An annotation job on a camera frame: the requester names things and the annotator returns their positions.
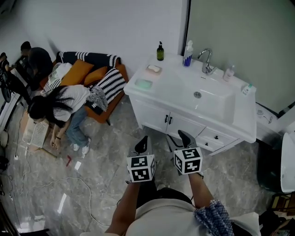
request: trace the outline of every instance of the black shirt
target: black shirt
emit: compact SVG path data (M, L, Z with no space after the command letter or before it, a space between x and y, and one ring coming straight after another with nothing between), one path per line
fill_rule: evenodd
M50 74L52 72L51 58L48 52L41 47L33 47L30 50L28 62L33 70L38 70L38 74Z
M0 63L1 63L0 64L1 65L1 69L4 70L4 71L6 71L5 66L6 65L9 65L9 62L7 61L7 59L5 59L4 61L1 61Z
M6 72L8 79L11 79L11 78L13 77L13 74L12 74L10 71L7 71L7 70L5 69L5 66L7 66L7 65L9 66L9 62L7 61L7 59L5 59L4 61L1 61L1 62L0 62L1 69L2 69L4 72Z

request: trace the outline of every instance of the plaid cloth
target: plaid cloth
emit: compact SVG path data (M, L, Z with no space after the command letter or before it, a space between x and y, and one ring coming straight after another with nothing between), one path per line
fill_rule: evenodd
M211 200L209 207L194 212L196 219L209 229L213 236L234 236L230 216L220 201Z

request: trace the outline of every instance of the white t-shirt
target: white t-shirt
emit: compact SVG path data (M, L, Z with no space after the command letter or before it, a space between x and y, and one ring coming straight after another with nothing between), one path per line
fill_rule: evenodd
M72 85L65 88L65 92L61 98L73 98L65 102L66 105L71 107L72 111L56 109L53 111L54 117L57 120L68 121L71 114L78 111L86 102L86 98L90 95L88 88L83 85Z
M196 208L178 199L155 199L137 209L126 236L210 236L194 217ZM105 236L116 236L105 233Z

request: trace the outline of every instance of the red object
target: red object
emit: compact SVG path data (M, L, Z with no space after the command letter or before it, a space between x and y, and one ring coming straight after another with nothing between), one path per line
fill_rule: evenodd
M69 159L68 163L66 164L66 167L68 167L69 163L72 161L72 158L68 155L67 158Z

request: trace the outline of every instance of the cabinet door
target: cabinet door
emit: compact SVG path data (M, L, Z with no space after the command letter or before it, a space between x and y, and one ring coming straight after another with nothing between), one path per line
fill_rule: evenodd
M205 126L202 124L171 112L166 133L181 139L178 135L178 130L183 130L196 138L204 128Z
M199 135L201 138L205 138L209 141L213 141L217 144L220 144L222 146L226 146L233 141L237 140L237 138L231 137L229 135L226 135L224 133L221 133L219 131L210 129L206 127Z
M214 151L223 147L223 145L221 145L221 144L212 142L212 141L204 139L204 138L200 138L200 136L196 138L196 144L199 147L207 149L211 152L214 152Z
M142 125L166 132L170 111L139 100L136 100L134 105L132 103L132 106Z

